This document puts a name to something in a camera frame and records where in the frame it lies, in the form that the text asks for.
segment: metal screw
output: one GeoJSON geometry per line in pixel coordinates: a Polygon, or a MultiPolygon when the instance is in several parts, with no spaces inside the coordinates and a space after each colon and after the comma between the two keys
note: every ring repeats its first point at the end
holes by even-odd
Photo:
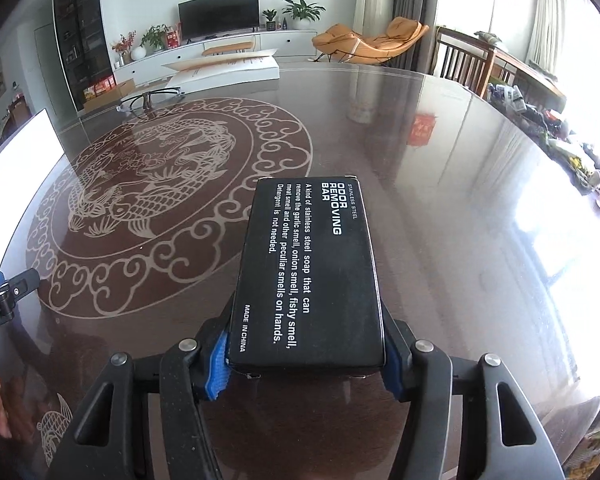
{"type": "Polygon", "coordinates": [[[487,363],[489,366],[500,366],[500,363],[502,361],[496,354],[485,354],[484,362],[487,363]]]}
{"type": "Polygon", "coordinates": [[[124,352],[118,352],[111,356],[111,364],[114,366],[122,366],[126,363],[126,354],[124,352]]]}
{"type": "Polygon", "coordinates": [[[425,354],[433,351],[433,343],[426,339],[418,339],[416,341],[416,349],[425,354]]]}
{"type": "Polygon", "coordinates": [[[178,343],[178,348],[183,352],[191,352],[198,347],[198,342],[195,339],[183,339],[178,343]]]}

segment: flat screen tv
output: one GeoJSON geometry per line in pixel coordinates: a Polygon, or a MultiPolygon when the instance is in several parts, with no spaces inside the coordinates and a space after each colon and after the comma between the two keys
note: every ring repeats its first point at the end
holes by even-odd
{"type": "Polygon", "coordinates": [[[178,11],[184,40],[260,25],[258,0],[189,0],[178,11]]]}

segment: triangular cutout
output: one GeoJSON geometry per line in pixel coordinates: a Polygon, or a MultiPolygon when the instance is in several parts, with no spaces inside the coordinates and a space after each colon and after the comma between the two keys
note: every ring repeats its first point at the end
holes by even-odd
{"type": "Polygon", "coordinates": [[[113,384],[105,383],[93,398],[84,418],[75,431],[75,441],[83,446],[104,447],[109,443],[109,422],[113,384]]]}
{"type": "Polygon", "coordinates": [[[500,425],[502,427],[502,443],[505,446],[522,446],[534,444],[536,434],[526,420],[511,388],[506,383],[498,384],[498,403],[500,405],[500,425]]]}

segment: round white vase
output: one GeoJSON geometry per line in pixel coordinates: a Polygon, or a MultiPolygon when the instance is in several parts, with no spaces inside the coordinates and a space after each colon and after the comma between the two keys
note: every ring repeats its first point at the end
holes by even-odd
{"type": "Polygon", "coordinates": [[[146,56],[146,49],[142,45],[136,46],[135,49],[131,51],[131,59],[133,59],[134,61],[138,61],[144,56],[146,56]]]}
{"type": "Polygon", "coordinates": [[[309,18],[303,18],[302,20],[294,20],[295,30],[308,30],[311,28],[312,21],[309,18]]]}

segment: black box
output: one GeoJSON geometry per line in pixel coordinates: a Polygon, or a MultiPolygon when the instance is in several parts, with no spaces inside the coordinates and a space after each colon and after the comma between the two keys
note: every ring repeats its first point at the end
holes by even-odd
{"type": "Polygon", "coordinates": [[[378,280],[355,177],[258,181],[229,366],[367,374],[384,365],[378,280]]]}

